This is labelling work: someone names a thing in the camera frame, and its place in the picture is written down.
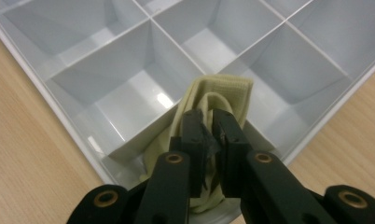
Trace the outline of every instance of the white plastic tray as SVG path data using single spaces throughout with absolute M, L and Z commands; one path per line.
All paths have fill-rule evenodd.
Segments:
M 206 74 L 254 79 L 245 133 L 292 161 L 375 70 L 375 0 L 0 0 L 0 37 L 104 182 L 130 189 Z

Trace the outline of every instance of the tray divider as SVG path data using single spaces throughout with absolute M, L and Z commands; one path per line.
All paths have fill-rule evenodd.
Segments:
M 217 73 L 225 70 L 227 67 L 229 67 L 232 63 L 240 60 L 240 58 L 242 57 L 242 55 L 244 55 L 247 51 L 249 51 L 251 48 L 254 48 L 258 43 L 260 43 L 263 39 L 267 38 L 269 35 L 271 35 L 272 33 L 274 32 L 277 32 L 278 29 L 283 26 L 285 24 L 285 21 L 282 21 L 280 22 L 280 24 L 276 25 L 274 28 L 272 28 L 270 31 L 268 31 L 265 35 L 263 35 L 260 39 L 258 39 L 257 41 L 255 41 L 252 45 L 250 45 L 248 48 L 244 49 L 241 53 L 239 53 L 236 58 L 234 60 L 232 60 L 231 62 L 229 62 L 228 64 L 226 64 L 225 66 L 223 66 L 222 68 L 219 69 L 219 71 L 217 71 Z
M 276 15 L 278 18 L 280 18 L 282 21 L 285 21 L 286 20 L 286 17 L 283 16 L 283 14 L 281 14 L 277 9 L 275 9 L 274 7 L 272 7 L 269 3 L 267 3 L 266 1 L 264 0 L 259 0 L 259 2 L 265 6 L 266 8 L 268 8 L 274 15 Z
M 152 18 L 152 16 L 136 1 L 136 0 L 132 0 L 135 5 L 137 7 L 139 7 L 139 9 L 148 17 L 148 18 Z
M 314 0 L 310 0 L 308 1 L 307 3 L 305 3 L 303 6 L 301 6 L 300 8 L 298 8 L 294 13 L 290 14 L 286 20 L 288 21 L 290 18 L 292 18 L 293 16 L 295 16 L 296 14 L 298 14 L 302 9 L 304 9 L 306 6 L 310 5 Z
M 180 4 L 183 0 L 175 0 L 175 3 L 171 3 L 169 6 L 166 6 L 165 8 L 162 8 L 162 9 L 160 9 L 159 11 L 154 11 L 154 12 L 151 12 L 149 9 L 146 10 L 146 5 L 142 5 L 142 4 L 140 4 L 138 0 L 132 0 L 132 1 L 133 1 L 136 5 L 138 5 L 138 6 L 139 6 L 139 7 L 140 7 L 140 8 L 146 13 L 147 16 L 149 16 L 149 17 L 155 17 L 155 16 L 157 16 L 157 15 L 159 15 L 159 14 L 165 12 L 165 11 L 168 10 L 169 8 L 172 8 L 172 7 L 174 7 L 174 6 L 178 5 L 178 4 Z
M 289 26 L 294 32 L 296 32 L 296 34 L 298 34 L 301 38 L 304 39 L 304 41 L 306 41 L 308 44 L 311 45 L 311 47 L 313 47 L 316 51 L 318 51 L 323 57 L 325 57 L 333 66 L 335 66 L 345 77 L 348 77 L 350 80 L 352 80 L 352 78 L 349 76 L 349 74 L 341 68 L 341 66 L 335 62 L 329 55 L 327 55 L 321 48 L 319 48 L 315 43 L 313 43 L 311 41 L 311 39 L 306 36 L 304 33 L 302 33 L 300 31 L 300 29 L 298 27 L 296 27 L 294 24 L 292 24 L 292 22 L 290 21 L 286 21 L 285 24 L 287 26 Z
M 200 72 L 205 75 L 206 72 L 190 57 L 190 55 L 184 50 L 182 49 L 182 47 L 153 19 L 153 17 L 149 17 L 149 19 L 151 20 L 152 24 L 156 25 L 156 27 L 159 28 L 159 30 L 161 30 L 165 36 L 167 36 L 167 38 L 189 59 L 189 61 L 191 63 L 193 63 L 199 70 Z
M 146 23 L 146 22 L 148 22 L 148 21 L 149 21 L 149 18 L 147 18 L 147 19 L 145 19 L 145 20 L 143 20 L 143 21 L 140 21 L 140 22 L 138 22 L 137 24 L 135 24 L 134 26 L 132 26 L 132 27 L 128 28 L 127 30 L 121 32 L 120 34 L 115 35 L 114 37 L 110 38 L 108 41 L 105 41 L 104 43 L 102 43 L 102 45 L 97 46 L 96 48 L 94 48 L 94 49 L 90 49 L 90 50 L 88 50 L 87 52 L 81 54 L 79 57 L 77 57 L 75 60 L 71 61 L 69 64 L 66 64 L 64 67 L 61 67 L 61 68 L 57 69 L 56 71 L 52 72 L 51 74 L 45 76 L 45 78 L 43 78 L 44 81 L 47 81 L 47 80 L 53 78 L 54 76 L 57 76 L 59 73 L 61 73 L 61 72 L 62 72 L 64 69 L 66 69 L 67 67 L 71 67 L 71 66 L 73 66 L 74 64 L 77 64 L 77 63 L 83 61 L 84 59 L 90 57 L 92 54 L 94 54 L 94 53 L 97 52 L 98 50 L 102 49 L 104 46 L 111 44 L 111 43 L 114 42 L 115 40 L 117 40 L 117 39 L 123 37 L 125 34 L 131 32 L 131 31 L 133 31 L 133 30 L 139 28 L 141 25 L 143 25 L 144 23 Z
M 25 5 L 25 4 L 28 4 L 28 3 L 32 2 L 32 1 L 33 0 L 20 0 L 17 3 L 14 3 L 14 4 L 10 5 L 10 6 L 2 8 L 0 10 L 0 15 L 4 14 L 4 13 L 10 11 L 10 10 L 15 9 L 16 7 L 21 7 L 21 6 Z

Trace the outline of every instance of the tray compartment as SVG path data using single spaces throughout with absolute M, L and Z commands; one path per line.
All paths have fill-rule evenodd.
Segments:
M 247 119 L 281 158 L 351 84 L 332 62 L 284 24 L 221 73 L 255 83 Z
M 154 19 L 206 73 L 217 73 L 281 23 L 248 0 L 183 1 Z
M 0 15 L 18 49 L 44 79 L 146 19 L 129 0 L 35 0 Z
M 312 1 L 290 22 L 351 78 L 375 62 L 375 1 Z
M 104 154 L 170 109 L 200 70 L 150 21 L 47 82 L 66 114 Z

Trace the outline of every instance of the wooden table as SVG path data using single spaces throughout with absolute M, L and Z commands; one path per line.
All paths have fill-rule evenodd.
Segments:
M 320 194 L 347 184 L 375 197 L 375 75 L 289 168 Z M 0 42 L 0 223 L 65 223 L 82 197 L 101 184 Z

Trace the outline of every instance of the folded fabric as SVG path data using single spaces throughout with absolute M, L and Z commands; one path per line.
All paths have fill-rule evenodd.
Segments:
M 209 131 L 212 127 L 213 109 L 223 109 L 232 113 L 243 127 L 252 86 L 252 79 L 246 77 L 207 75 L 196 78 L 179 103 L 171 126 L 161 132 L 145 150 L 144 163 L 147 175 L 141 176 L 141 179 L 145 180 L 152 175 L 158 156 L 169 149 L 170 138 L 180 136 L 181 119 L 186 111 L 201 109 L 202 121 Z M 210 188 L 203 189 L 199 199 L 190 200 L 192 212 L 200 213 L 211 209 L 224 199 L 214 177 L 214 160 L 210 160 L 205 177 L 206 183 L 210 183 Z

